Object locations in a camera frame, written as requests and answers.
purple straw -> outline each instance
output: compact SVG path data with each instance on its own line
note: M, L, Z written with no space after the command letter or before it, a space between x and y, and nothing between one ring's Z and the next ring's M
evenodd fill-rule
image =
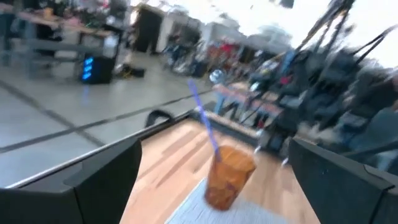
M210 142L213 145L213 148L214 148L214 151L215 151L215 155L216 155L218 160L221 160L221 156L220 156L220 153L218 151L218 145L217 145L216 139L214 138L213 130L211 129L210 122L209 122L209 120L206 117L205 110L203 109L202 103L200 101L195 82L192 79L189 79L188 80L188 86L191 89L191 92L193 93L193 97L195 98L195 101L197 102L197 105L199 107L200 117L201 117L202 122L206 126L207 133L208 133L209 138L210 138Z

wooden table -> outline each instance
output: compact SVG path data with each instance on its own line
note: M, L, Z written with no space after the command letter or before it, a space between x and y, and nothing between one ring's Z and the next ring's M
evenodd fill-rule
M248 154L253 148L215 132L220 145ZM163 224L193 188L207 176L213 150L205 127L193 120L166 129L142 143L142 162L121 224ZM290 166L265 153L255 155L257 169L239 195L282 215L292 223L319 223Z
M14 6L0 3L0 11L6 12L6 13L14 13ZM89 35L97 35L100 37L108 37L112 34L110 31L105 31L105 30L97 30L97 29L92 29L92 28L87 28L83 25L72 25L69 24L67 20L64 18L58 17L58 16L52 16L45 18L43 16L30 13L30 12L19 12L17 17L20 17L21 19L29 22L33 22L35 24L41 24L41 25L46 25L50 27L58 27L59 25L63 26L64 29L66 30L71 30L75 32L83 32L85 34Z
M13 14L13 6L7 4L0 4L0 11L6 12L8 14ZM74 24L68 23L63 18L52 16L52 17L43 17L38 14L30 13L30 12L18 12L16 16L27 22L25 28L25 38L26 38L26 52L15 52L12 49L3 50L3 54L5 55L5 65L9 65L9 57L11 55L18 55L23 57L25 60L25 67L28 76L31 76L34 71L33 62L37 60L38 57L35 55L35 50L68 50L77 52L77 56L75 58L48 58L41 57L42 60L45 61L56 61L56 62L74 62L74 75L77 75L79 70L79 62L83 60L84 54L92 54L92 55L102 55L103 54L103 44L104 39L112 35L111 31L105 30L96 30L87 28L84 26L78 26ZM62 27L63 30L70 30L79 33L78 43L77 44L66 44L60 42L54 42L50 40L39 40L37 39L36 27L37 25L46 25L50 27ZM92 36L96 39L100 40L100 46L98 47L87 47L84 46L83 39L85 36ZM4 37L4 46L10 45L10 37Z
M217 104L214 109L216 114L220 114L226 101L232 101L241 106L247 106L248 99L256 95L255 92L249 91L249 85L244 82L233 83L225 86L217 84L213 87L213 90L217 94ZM273 93L266 93L262 99L254 100L250 105L251 110L259 108L258 112L262 113L271 118L275 118L279 113L282 112L282 108L273 104L273 101L277 99L277 95Z

black speaker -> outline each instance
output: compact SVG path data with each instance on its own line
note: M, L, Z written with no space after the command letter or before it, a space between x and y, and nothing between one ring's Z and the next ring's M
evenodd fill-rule
M279 5L286 9L293 9L294 0L280 0Z
M109 84L112 81L114 60L86 55L81 65L80 81L84 84Z

wooden surface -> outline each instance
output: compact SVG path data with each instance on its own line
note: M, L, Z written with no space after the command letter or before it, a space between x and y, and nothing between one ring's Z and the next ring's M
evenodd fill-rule
M0 3L0 11L13 13L12 10L13 10L13 6ZM35 24L42 24L42 25L47 25L47 26L51 26L51 27L58 27L59 25L61 25L64 29L67 29L67 30L71 30L71 31L75 31L75 32L82 32L82 33L89 34L89 35L96 35L99 37L107 37L112 34L112 32L110 32L110 31L96 30L96 29L91 29L91 28L87 28L84 26L71 25L71 24L68 24L68 21L66 21L65 19L62 19L57 16L52 16L50 18L44 18L43 16L35 15L35 14L29 13L29 12L20 12L20 13L18 13L18 16L22 19L33 22Z
M245 103L248 101L250 96L254 97L257 94L255 92L249 91L248 84L244 82L234 83L229 86L217 84L213 87L213 90L223 95L228 100L239 103ZM273 104L273 101L275 101L277 97L278 96L275 93L267 92L262 96L261 100L254 100L252 102L251 108L256 109L260 107L261 110L266 111L273 116L277 116L283 111L281 107Z
M252 154L253 148L215 132L220 145ZM121 224L163 224L207 176L213 150L204 126L182 121L142 143L137 182ZM289 166L267 154L255 155L257 169L240 197L282 215L292 223L319 223Z
M244 134L247 134L248 136L251 136L253 138L257 138L257 131L245 126L242 126L240 124L238 124L237 122L234 122L228 118L225 117L221 117L218 116L217 114L214 114L212 112L209 111L205 111L205 114L208 118L217 120L217 122L224 124L226 126L229 126L231 129L237 130L237 131L241 131Z

glass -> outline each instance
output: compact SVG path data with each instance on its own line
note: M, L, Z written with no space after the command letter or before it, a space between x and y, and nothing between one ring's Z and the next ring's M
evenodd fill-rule
M213 157L205 200L217 210L228 210L256 169L254 159L231 146L220 146L221 160Z
M46 7L44 9L44 19L51 19L53 17L53 9Z

